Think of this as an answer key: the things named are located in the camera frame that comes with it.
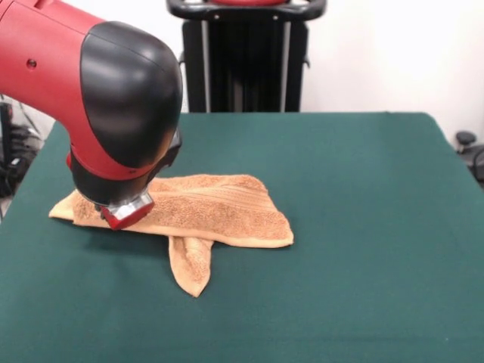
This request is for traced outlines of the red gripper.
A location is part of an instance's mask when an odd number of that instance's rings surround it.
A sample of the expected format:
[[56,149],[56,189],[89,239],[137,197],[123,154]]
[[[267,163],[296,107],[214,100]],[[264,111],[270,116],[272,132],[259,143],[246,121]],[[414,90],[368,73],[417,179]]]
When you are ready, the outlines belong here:
[[154,207],[154,202],[132,202],[116,207],[101,207],[101,216],[114,230],[128,228],[143,219]]

